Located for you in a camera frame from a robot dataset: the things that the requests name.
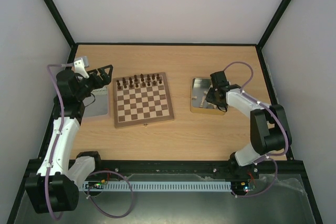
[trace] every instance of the black frame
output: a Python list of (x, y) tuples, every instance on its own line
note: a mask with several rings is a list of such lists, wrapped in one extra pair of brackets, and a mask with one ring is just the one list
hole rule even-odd
[[(76, 43), (72, 38), (66, 24), (64, 23), (59, 11), (57, 10), (56, 5), (53, 0), (44, 0), (48, 9), (50, 10), (52, 16), (54, 17), (57, 25), (59, 26), (61, 32), (63, 33), (66, 41), (68, 42), (71, 52), (68, 58), (68, 63), (73, 62), (78, 46), (79, 45), (146, 45), (146, 46), (253, 46), (256, 48), (256, 52), (258, 55), (258, 59), (260, 62), (260, 66), (262, 69), (262, 73), (264, 75), (267, 91), (271, 100), (271, 104), (278, 104), (274, 88), (272, 86), (272, 82), (270, 79), (270, 75), (268, 73), (267, 65), (265, 63), (265, 59), (262, 53), (262, 49), (269, 39), (271, 33), (277, 26), (280, 21), (282, 15), (284, 14), (286, 8), (288, 7), (291, 0), (282, 0), (278, 9), (276, 10), (273, 18), (271, 19), (269, 25), (267, 26), (261, 40), (258, 44), (193, 44), (193, 43)], [(36, 173), (39, 167), (41, 166), (42, 159), (46, 155), (48, 150), (52, 130), (52, 115), (50, 116), (48, 126), (46, 129), (45, 136), (43, 138), (43, 142), (38, 154), (37, 159), (31, 159), (27, 165), (27, 169), (23, 176), (22, 182), (20, 184), (17, 196), (15, 198), (15, 202), (13, 204), (11, 213), (9, 215), (9, 219), (7, 224), (14, 223), (22, 196), (24, 194), (24, 184), (26, 178), (30, 173)], [(306, 173), (305, 166), (302, 161), (297, 161), (294, 159), (291, 148), (289, 148), (288, 153), (286, 154), (287, 161), (277, 161), (278, 164), (278, 173), (279, 174), (300, 174), (304, 188), (308, 194), (309, 203), (315, 218), (316, 223), (322, 223), (322, 218), (319, 213), (318, 206), (316, 204), (308, 176)], [(115, 168), (119, 169), (119, 172), (122, 174), (131, 174), (131, 173), (157, 173), (157, 170), (164, 170), (165, 174), (174, 174), (176, 172), (179, 173), (192, 173), (198, 174), (201, 176), (210, 176), (214, 178), (224, 178), (231, 181), (239, 180), (239, 178), (232, 178), (232, 176), (227, 172), (229, 162), (228, 161), (102, 161), (102, 167), (108, 168), (110, 170), (114, 170)], [(258, 170), (261, 173), (273, 173), (274, 166), (269, 162), (263, 162), (258, 165)]]

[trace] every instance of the wooden table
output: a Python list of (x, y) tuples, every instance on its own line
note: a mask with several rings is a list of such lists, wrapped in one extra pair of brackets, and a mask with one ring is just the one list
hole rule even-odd
[[(255, 47), (80, 45), (79, 56), (88, 56), (90, 69), (112, 64), (114, 78), (166, 72), (175, 120), (115, 129), (111, 99), (110, 118), (82, 123), (71, 158), (79, 152), (99, 151), (102, 159), (227, 160), (249, 143), (249, 119), (234, 108), (223, 116), (191, 113), (190, 89), (193, 78), (209, 78), (232, 61), (253, 67), (254, 78), (245, 90), (270, 103)], [(234, 65), (226, 76), (231, 83), (241, 85), (250, 72), (246, 66)]]

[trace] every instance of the chessboard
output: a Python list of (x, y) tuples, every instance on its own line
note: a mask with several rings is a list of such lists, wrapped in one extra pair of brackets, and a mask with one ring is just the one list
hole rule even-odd
[(112, 82), (115, 128), (174, 119), (164, 72), (114, 78)]

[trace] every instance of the black edge trim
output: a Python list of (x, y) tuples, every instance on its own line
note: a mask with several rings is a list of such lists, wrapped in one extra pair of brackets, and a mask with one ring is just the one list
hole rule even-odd
[(54, 20), (56, 21), (59, 29), (63, 33), (63, 35), (65, 37), (65, 40), (68, 42), (70, 47), (73, 47), (75, 45), (75, 41), (72, 38), (67, 26), (65, 25), (59, 11), (57, 10), (57, 7), (56, 7), (54, 1), (53, 0), (44, 0), (44, 2), (46, 3), (50, 13), (54, 17)]
[(268, 24), (264, 34), (262, 35), (258, 46), (262, 49), (264, 45), (266, 44), (267, 40), (271, 36), (274, 28), (277, 26), (279, 20), (281, 19), (282, 15), (284, 14), (285, 10), (287, 9), (289, 3), (291, 0), (282, 0), (278, 9), (273, 15), (273, 18), (271, 19), (270, 23)]
[(154, 43), (154, 42), (79, 42), (79, 45), (120, 45), (120, 46), (226, 46), (255, 47), (256, 44), (223, 44), (223, 43)]
[(11, 212), (10, 212), (8, 220), (7, 220), (7, 224), (13, 224), (15, 222), (17, 212), (19, 211), (19, 208), (20, 208), (21, 199), (23, 197), (23, 194), (25, 193), (25, 182), (26, 182), (26, 177), (24, 176), (21, 180), (19, 190), (16, 194)]

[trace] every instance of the white robotic arm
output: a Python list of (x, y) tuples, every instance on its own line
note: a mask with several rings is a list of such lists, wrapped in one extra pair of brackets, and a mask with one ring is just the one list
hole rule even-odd
[(52, 131), (49, 148), (37, 174), (46, 176), (47, 168), (50, 167), (50, 176), (60, 173), (74, 181), (75, 185), (81, 186), (89, 174), (94, 171), (95, 159), (89, 156), (79, 157), (76, 159), (75, 164), (71, 169), (68, 169), (73, 140), (75, 139), (80, 126), (77, 119), (71, 119), (70, 117), (64, 118), (63, 129), (62, 132), (60, 132), (60, 137), (55, 147), (51, 165), (49, 164), (51, 149), (56, 139), (56, 135), (58, 134), (60, 124), (61, 118), (54, 120), (54, 130)]
[(213, 87), (209, 89), (206, 101), (224, 108), (228, 106), (235, 107), (242, 114), (250, 119), (250, 143), (243, 149), (234, 153), (235, 160), (239, 166), (252, 164), (272, 151), (278, 151), (285, 147), (285, 138), (276, 124), (274, 128), (268, 127), (268, 124), (275, 124), (274, 120), (268, 113), (268, 109), (276, 115), (285, 129), (288, 144), (291, 144), (291, 135), (287, 123), (285, 111), (280, 105), (269, 105), (259, 102), (257, 99), (248, 95), (240, 86), (231, 85), (224, 74), (224, 71), (211, 74)]

